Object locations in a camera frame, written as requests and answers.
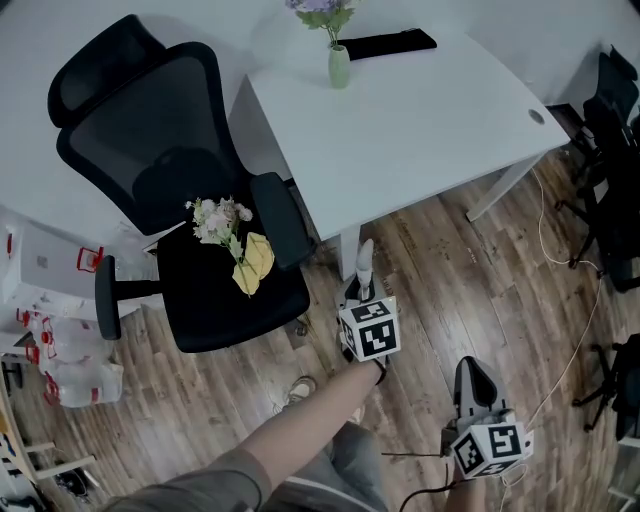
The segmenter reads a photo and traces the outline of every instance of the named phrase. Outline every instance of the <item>shoe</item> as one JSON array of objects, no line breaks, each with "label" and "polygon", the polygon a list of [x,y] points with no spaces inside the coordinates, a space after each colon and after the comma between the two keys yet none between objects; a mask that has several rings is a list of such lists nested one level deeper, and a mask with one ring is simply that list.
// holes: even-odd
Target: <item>shoe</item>
[{"label": "shoe", "polygon": [[351,418],[349,418],[347,421],[349,423],[355,423],[356,425],[360,425],[360,423],[362,423],[363,418],[364,418],[364,405],[362,407],[358,407],[355,411],[353,411]]},{"label": "shoe", "polygon": [[318,384],[313,377],[300,377],[293,383],[293,386],[291,386],[291,390],[289,390],[289,393],[287,394],[287,405],[295,404],[296,402],[299,402],[300,400],[304,400],[305,398],[311,396],[311,394],[317,389],[317,387]]}]

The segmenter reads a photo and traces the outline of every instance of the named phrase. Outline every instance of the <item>chair seat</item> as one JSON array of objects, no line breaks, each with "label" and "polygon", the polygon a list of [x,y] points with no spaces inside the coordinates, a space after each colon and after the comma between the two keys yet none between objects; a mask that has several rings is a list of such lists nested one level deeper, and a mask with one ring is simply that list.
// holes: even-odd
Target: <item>chair seat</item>
[{"label": "chair seat", "polygon": [[[263,233],[257,220],[242,225]],[[234,266],[226,248],[201,244],[191,223],[159,241],[162,295],[181,351],[206,352],[242,343],[284,325],[309,308],[300,269],[282,272],[274,263],[249,298],[232,278]]]}]

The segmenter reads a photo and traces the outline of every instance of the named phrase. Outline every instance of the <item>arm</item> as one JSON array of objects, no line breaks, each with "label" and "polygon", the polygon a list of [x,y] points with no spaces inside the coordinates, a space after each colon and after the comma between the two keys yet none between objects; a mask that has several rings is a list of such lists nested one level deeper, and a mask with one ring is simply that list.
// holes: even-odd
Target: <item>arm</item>
[{"label": "arm", "polygon": [[349,365],[323,389],[259,427],[240,448],[262,464],[275,489],[324,448],[379,378],[380,369],[373,361]]},{"label": "arm", "polygon": [[460,483],[449,491],[445,512],[484,512],[486,495],[484,479],[464,481],[457,465],[453,479]]}]

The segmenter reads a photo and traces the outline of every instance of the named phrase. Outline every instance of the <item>black chair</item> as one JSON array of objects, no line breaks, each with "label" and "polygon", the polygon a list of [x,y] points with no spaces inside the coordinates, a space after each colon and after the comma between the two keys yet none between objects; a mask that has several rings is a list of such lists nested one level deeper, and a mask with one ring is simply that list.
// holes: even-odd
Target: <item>black chair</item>
[{"label": "black chair", "polygon": [[[571,258],[570,268],[576,268],[594,240],[598,241],[602,267],[615,289],[624,293],[640,286],[640,277],[633,276],[633,259],[640,257],[640,154],[628,133],[619,123],[618,113],[602,109],[602,126],[606,128],[603,162],[592,169],[587,183],[578,190],[585,210],[562,200],[556,210],[569,208],[589,225],[578,254]],[[595,188],[607,180],[608,190],[598,202]]]},{"label": "black chair", "polygon": [[[302,216],[275,173],[242,165],[225,116],[216,55],[183,43],[165,49],[129,15],[82,48],[56,75],[49,115],[62,128],[62,159],[106,194],[145,235],[162,237],[157,283],[117,282],[105,258],[96,275],[103,336],[121,335],[117,301],[161,292],[177,346],[203,352],[294,321],[309,307],[299,265],[313,252]],[[248,298],[226,250],[199,243],[186,201],[233,196],[254,212],[247,231],[265,234],[275,265]]]},{"label": "black chair", "polygon": [[602,163],[607,147],[608,127],[603,113],[614,111],[623,127],[639,96],[638,72],[613,46],[609,55],[601,53],[598,60],[598,85],[594,96],[584,102],[584,126],[593,133],[596,148],[592,149],[583,130],[574,139],[575,146],[585,155],[585,162],[572,177],[577,181],[594,166]]},{"label": "black chair", "polygon": [[591,432],[604,409],[613,402],[617,412],[616,438],[618,441],[633,430],[633,437],[638,437],[638,415],[640,413],[640,334],[633,334],[624,345],[614,344],[616,358],[610,367],[604,349],[600,345],[592,345],[592,352],[598,354],[600,366],[604,373],[602,385],[588,397],[572,402],[573,407],[582,407],[600,398],[598,411],[591,423],[584,426],[585,432]]}]

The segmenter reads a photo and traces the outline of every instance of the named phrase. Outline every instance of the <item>green vase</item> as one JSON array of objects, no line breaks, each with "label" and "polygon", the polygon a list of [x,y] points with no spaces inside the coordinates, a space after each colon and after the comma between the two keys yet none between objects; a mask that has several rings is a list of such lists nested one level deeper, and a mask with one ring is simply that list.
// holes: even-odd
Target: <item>green vase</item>
[{"label": "green vase", "polygon": [[349,52],[337,44],[329,50],[329,80],[334,89],[344,89],[349,83]]}]

